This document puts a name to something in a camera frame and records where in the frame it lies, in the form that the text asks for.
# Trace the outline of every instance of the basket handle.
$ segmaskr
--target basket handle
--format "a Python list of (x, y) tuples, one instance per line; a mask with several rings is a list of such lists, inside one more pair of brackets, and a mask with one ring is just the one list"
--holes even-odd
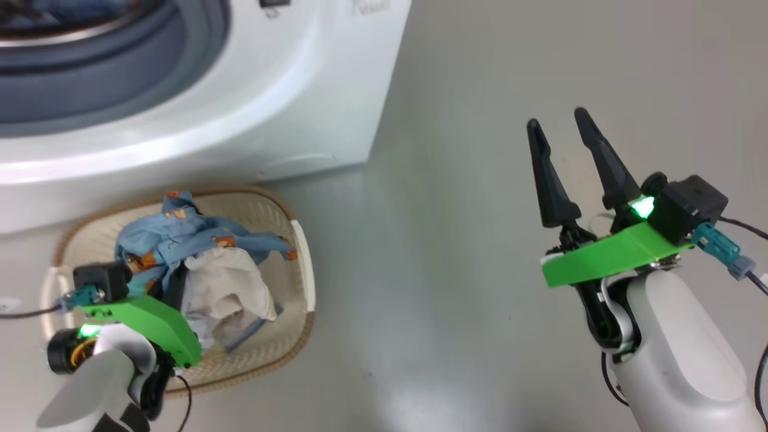
[[(40, 308), (45, 309), (53, 305), (53, 300), (63, 294), (72, 291), (73, 283), (72, 268), (68, 265), (60, 267), (51, 267), (43, 278), (42, 288), (40, 290)], [(74, 315), (68, 314), (45, 314), (40, 317), (43, 328), (43, 336), (49, 341), (59, 328), (74, 327)], [(55, 321), (64, 321), (63, 326), (57, 325)]]
[(293, 226), (293, 235), (296, 237), (296, 252), (299, 255), (299, 269), (301, 269), (301, 281), (304, 286), (304, 298), (306, 299), (306, 311), (315, 311), (315, 271), (312, 268), (312, 257), (310, 257), (310, 246), (306, 243), (306, 236), (301, 224), (296, 220), (291, 220)]

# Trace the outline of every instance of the white appliance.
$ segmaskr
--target white appliance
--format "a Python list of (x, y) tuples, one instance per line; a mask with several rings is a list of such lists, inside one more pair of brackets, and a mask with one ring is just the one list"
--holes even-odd
[(156, 0), (47, 33), (0, 15), (0, 232), (366, 161), (410, 0), (285, 3)]

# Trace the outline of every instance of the cable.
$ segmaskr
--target cable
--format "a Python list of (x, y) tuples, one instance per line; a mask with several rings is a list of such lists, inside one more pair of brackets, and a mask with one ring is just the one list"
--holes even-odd
[(190, 384), (187, 383), (187, 380), (181, 375), (177, 375), (176, 378), (180, 379), (181, 382), (184, 383), (184, 386), (187, 388), (187, 394), (189, 394), (189, 403), (187, 404), (187, 413), (184, 415), (184, 420), (181, 422), (181, 426), (179, 427), (179, 432), (181, 432), (182, 430), (184, 430), (184, 426), (187, 425), (187, 420), (190, 418), (190, 411), (192, 411), (192, 387), (190, 387)]
[(61, 306), (49, 307), (40, 311), (24, 312), (23, 314), (0, 314), (0, 320), (21, 320), (23, 318), (39, 317), (40, 315), (50, 314), (61, 309)]
[(746, 273), (746, 276), (752, 281), (757, 287), (765, 294), (768, 295), (768, 286), (766, 286), (763, 281), (760, 280), (759, 277), (757, 277), (756, 274), (754, 274), (751, 271), (748, 271)]
[(629, 403), (624, 400), (621, 396), (619, 396), (619, 393), (614, 388), (614, 385), (611, 384), (611, 379), (608, 377), (608, 356), (605, 354), (605, 351), (600, 352), (600, 365), (603, 369), (603, 379), (605, 380), (605, 385), (608, 386), (608, 390), (611, 391), (611, 394), (614, 395), (616, 400), (619, 401), (622, 405), (625, 407), (629, 407)]
[(75, 347), (75, 349), (72, 350), (72, 355), (69, 356), (69, 364), (72, 365), (72, 367), (77, 367), (78, 357), (80, 357), (80, 354), (82, 354), (82, 352), (85, 350), (85, 347), (95, 343), (96, 343), (96, 338), (92, 337), (91, 339), (87, 339), (86, 341), (83, 341), (81, 344)]
[(763, 230), (757, 229), (757, 228), (753, 227), (752, 225), (745, 224), (742, 221), (737, 221), (736, 219), (724, 218), (722, 216), (720, 216), (717, 220), (721, 221), (721, 222), (725, 222), (727, 224), (736, 225), (737, 227), (742, 227), (745, 230), (753, 232), (758, 237), (761, 237), (761, 238), (764, 238), (765, 240), (768, 240), (768, 233), (766, 233)]
[(757, 407), (757, 412), (760, 413), (760, 417), (766, 425), (766, 430), (768, 430), (768, 419), (766, 419), (765, 411), (763, 411), (763, 402), (760, 399), (760, 385), (763, 382), (763, 372), (766, 369), (766, 363), (768, 363), (768, 345), (763, 350), (763, 355), (760, 357), (760, 363), (757, 366), (757, 374), (755, 375), (755, 407)]

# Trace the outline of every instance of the laundry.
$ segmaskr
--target laundry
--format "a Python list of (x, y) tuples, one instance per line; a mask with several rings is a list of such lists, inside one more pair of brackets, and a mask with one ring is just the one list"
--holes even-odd
[(104, 22), (149, 6), (130, 0), (11, 0), (0, 4), (0, 29), (6, 31), (67, 28), (89, 22)]
[(231, 352), (267, 320), (277, 318), (261, 271), (243, 249), (210, 249), (187, 258), (184, 266), (189, 271), (181, 313), (203, 351), (220, 341)]
[(274, 320), (275, 304), (259, 268), (239, 248), (211, 249), (184, 261), (189, 272), (181, 312), (228, 317), (247, 309)]
[(162, 283), (163, 291), (167, 290), (170, 275), (181, 262), (214, 248), (239, 248), (248, 254), (254, 267), (271, 251), (279, 251), (285, 259), (289, 253), (295, 254), (275, 234), (251, 233), (230, 219), (201, 214), (186, 191), (167, 193), (160, 214), (138, 219), (123, 228), (114, 254), (116, 260), (131, 268), (131, 295), (142, 295), (158, 282)]

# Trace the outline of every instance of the gray floor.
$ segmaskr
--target gray floor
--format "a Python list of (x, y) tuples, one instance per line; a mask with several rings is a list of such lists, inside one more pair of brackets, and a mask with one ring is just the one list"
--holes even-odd
[[(684, 3), (416, 2), (371, 162), (270, 186), (313, 253), (309, 344), (275, 374), (196, 397), (187, 432), (636, 431), (575, 293), (541, 277), (557, 234), (538, 220), (525, 122), (540, 117), (585, 215), (602, 209), (581, 104), (638, 180), (699, 172), (729, 215), (765, 226), (765, 2)], [(0, 296), (36, 303), (63, 229), (0, 241)], [(765, 244), (726, 231), (768, 263)], [(753, 371), (768, 301), (701, 254), (680, 272)], [(61, 385), (36, 325), (0, 326), (4, 430), (31, 430)], [(170, 402), (155, 430), (175, 431), (184, 408)]]

